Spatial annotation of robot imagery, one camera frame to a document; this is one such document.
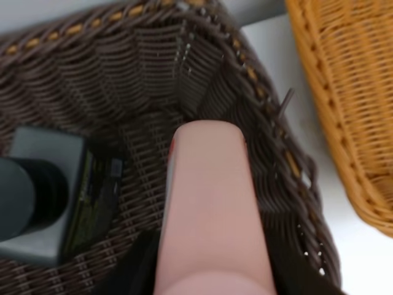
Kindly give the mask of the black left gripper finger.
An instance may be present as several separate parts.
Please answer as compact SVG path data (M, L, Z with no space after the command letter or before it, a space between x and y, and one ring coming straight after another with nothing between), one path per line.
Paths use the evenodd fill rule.
M245 139L233 124L199 120L174 134L154 293L276 293Z

